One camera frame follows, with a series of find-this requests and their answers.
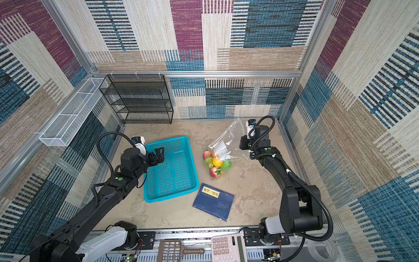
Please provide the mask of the green pear toy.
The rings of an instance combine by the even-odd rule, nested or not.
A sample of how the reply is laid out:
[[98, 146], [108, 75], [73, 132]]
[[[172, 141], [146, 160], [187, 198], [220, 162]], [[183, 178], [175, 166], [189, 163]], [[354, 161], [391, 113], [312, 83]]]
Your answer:
[[206, 167], [208, 167], [210, 169], [213, 168], [214, 167], [214, 165], [213, 165], [213, 157], [209, 156], [209, 157], [205, 158], [204, 163], [205, 163], [205, 166]]

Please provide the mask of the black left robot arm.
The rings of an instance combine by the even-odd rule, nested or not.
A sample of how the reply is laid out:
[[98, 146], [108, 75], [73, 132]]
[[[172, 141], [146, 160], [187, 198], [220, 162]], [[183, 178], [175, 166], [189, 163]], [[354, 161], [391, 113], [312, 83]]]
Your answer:
[[121, 164], [105, 182], [94, 184], [92, 199], [73, 218], [48, 236], [35, 238], [28, 252], [31, 262], [86, 262], [89, 255], [78, 249], [94, 227], [138, 186], [147, 169], [164, 162], [165, 149], [141, 153], [137, 147], [126, 149]]

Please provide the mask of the teal plastic basket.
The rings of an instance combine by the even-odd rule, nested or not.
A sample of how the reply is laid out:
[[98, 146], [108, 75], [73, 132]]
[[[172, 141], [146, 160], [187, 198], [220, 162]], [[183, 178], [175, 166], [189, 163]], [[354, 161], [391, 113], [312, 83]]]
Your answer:
[[199, 188], [191, 143], [188, 137], [163, 139], [146, 145], [148, 151], [164, 149], [164, 162], [147, 169], [144, 199], [162, 202], [195, 192]]

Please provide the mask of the clear zip top bag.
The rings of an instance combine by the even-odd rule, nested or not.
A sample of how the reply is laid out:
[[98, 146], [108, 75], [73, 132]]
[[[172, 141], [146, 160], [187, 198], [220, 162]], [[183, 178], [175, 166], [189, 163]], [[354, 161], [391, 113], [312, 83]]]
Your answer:
[[225, 160], [231, 161], [232, 166], [233, 166], [233, 163], [238, 161], [239, 159], [247, 158], [245, 156], [245, 151], [240, 149], [240, 141], [244, 135], [245, 135], [244, 125], [239, 118], [236, 118], [229, 125], [229, 127], [213, 143], [208, 145], [206, 151], [211, 151], [213, 158], [217, 157], [222, 161], [225, 161]]

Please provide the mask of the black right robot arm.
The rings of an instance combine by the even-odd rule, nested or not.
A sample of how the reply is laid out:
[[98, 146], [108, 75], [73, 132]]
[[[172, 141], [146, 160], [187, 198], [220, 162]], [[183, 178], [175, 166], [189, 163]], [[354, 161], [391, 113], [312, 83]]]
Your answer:
[[282, 191], [279, 214], [263, 218], [259, 223], [261, 240], [273, 242], [281, 235], [297, 235], [318, 242], [328, 240], [333, 234], [333, 220], [317, 186], [301, 180], [286, 164], [280, 151], [271, 146], [268, 136], [271, 127], [251, 119], [246, 128], [240, 149], [249, 150], [250, 159], [257, 160]]

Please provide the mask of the green apple toy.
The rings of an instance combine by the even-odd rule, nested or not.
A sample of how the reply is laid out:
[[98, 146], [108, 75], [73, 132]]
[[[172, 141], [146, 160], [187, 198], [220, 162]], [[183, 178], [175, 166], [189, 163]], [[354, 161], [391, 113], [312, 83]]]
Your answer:
[[225, 160], [222, 165], [220, 166], [220, 169], [223, 171], [229, 170], [232, 166], [232, 162], [229, 160]]

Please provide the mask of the yellow lemon toy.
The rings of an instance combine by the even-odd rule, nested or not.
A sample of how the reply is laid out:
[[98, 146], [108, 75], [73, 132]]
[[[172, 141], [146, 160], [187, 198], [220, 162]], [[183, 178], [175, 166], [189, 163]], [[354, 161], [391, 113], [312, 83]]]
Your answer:
[[217, 158], [217, 157], [213, 158], [213, 160], [212, 160], [212, 164], [216, 168], [221, 167], [223, 165], [223, 163], [224, 162], [222, 160], [220, 160], [219, 158]]

